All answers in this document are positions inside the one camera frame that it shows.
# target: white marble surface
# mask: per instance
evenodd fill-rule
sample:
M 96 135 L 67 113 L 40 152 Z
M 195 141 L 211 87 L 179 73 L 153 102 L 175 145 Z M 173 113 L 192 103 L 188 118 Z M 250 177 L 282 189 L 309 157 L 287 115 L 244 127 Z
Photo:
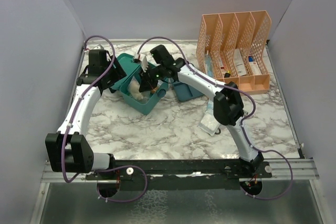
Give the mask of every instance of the white marble surface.
M 116 44 L 116 54 L 134 55 L 140 44 Z M 141 54 L 148 55 L 158 44 L 164 44 L 174 58 L 181 57 L 174 45 L 165 43 L 147 44 Z M 180 43 L 180 46 L 187 59 L 197 67 L 196 43 Z M 253 96 L 257 110 L 246 123 L 259 148 L 275 149 L 286 157 L 299 157 L 266 50 L 264 60 L 271 73 L 270 90 L 267 94 Z M 87 64 L 86 53 L 82 70 Z M 243 101 L 244 110 L 251 111 L 249 100 L 243 97 Z M 175 92 L 169 90 L 149 115 L 143 115 L 128 106 L 119 91 L 112 94 L 106 90 L 93 110 L 87 140 L 94 152 L 112 153 L 117 159 L 237 158 L 237 147 L 224 126 L 220 127 L 222 133 L 215 136 L 197 127 L 206 104 L 206 97 L 181 103 Z M 279 158 L 272 153 L 264 157 Z

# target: peach file holder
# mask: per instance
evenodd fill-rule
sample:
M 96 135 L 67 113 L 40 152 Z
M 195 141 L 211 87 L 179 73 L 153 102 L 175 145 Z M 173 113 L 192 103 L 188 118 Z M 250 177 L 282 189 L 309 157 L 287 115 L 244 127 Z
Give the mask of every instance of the peach file holder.
M 233 81 L 239 89 L 249 94 L 267 93 L 270 76 L 262 56 L 270 28 L 271 19 L 265 10 L 202 15 L 196 50 L 200 71 L 205 73 L 204 54 L 208 52 L 216 80 L 226 83 Z M 235 49 L 240 50 L 247 72 L 245 76 L 237 74 L 233 61 Z M 249 55 L 257 63 L 260 75 L 253 74 L 248 63 Z M 223 77 L 220 61 L 225 70 L 230 70 L 229 78 Z

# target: table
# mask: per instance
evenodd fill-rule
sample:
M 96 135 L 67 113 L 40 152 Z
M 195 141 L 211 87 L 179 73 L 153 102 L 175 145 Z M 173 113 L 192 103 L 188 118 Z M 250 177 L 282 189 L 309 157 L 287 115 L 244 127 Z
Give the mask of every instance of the table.
M 181 57 L 178 49 L 169 43 L 146 44 L 141 54 L 159 44 L 164 44 L 174 58 Z M 123 52 L 134 55 L 141 42 L 115 44 L 117 56 Z M 187 59 L 198 67 L 197 43 L 180 42 Z M 293 136 L 286 109 L 271 67 L 267 51 L 264 61 L 270 72 L 270 90 L 267 94 L 254 95 L 257 104 L 255 115 L 246 121 L 255 144 L 264 150 L 275 149 L 285 157 L 299 157 L 298 143 Z M 81 70 L 88 64 L 85 54 Z M 252 105 L 243 97 L 244 110 L 251 111 Z M 171 89 L 160 100 L 149 115 L 143 115 L 128 106 L 120 92 L 105 90 L 96 104 L 88 128 L 87 141 L 94 152 L 112 153 L 117 159 L 206 159 L 238 158 L 237 147 L 228 132 L 221 126 L 221 134 L 210 136 L 198 124 L 203 117 L 207 97 L 180 102 Z M 279 158 L 267 153 L 265 158 Z

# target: round white knob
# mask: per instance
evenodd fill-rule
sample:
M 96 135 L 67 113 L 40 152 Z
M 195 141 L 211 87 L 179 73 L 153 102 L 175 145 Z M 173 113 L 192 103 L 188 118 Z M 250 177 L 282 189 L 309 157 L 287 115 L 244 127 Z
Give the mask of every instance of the round white knob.
M 132 175 L 133 172 L 134 172 L 134 170 L 133 170 L 132 167 L 129 167 L 129 168 L 127 168 L 127 170 L 126 170 L 126 173 L 127 173 L 128 175 Z

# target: bolt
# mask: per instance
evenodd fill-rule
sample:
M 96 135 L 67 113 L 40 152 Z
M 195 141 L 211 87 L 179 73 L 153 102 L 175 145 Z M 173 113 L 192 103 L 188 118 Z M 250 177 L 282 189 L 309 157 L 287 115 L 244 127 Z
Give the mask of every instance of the bolt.
M 265 172 L 271 173 L 272 172 L 272 167 L 270 167 L 269 165 L 266 165 L 265 166 Z

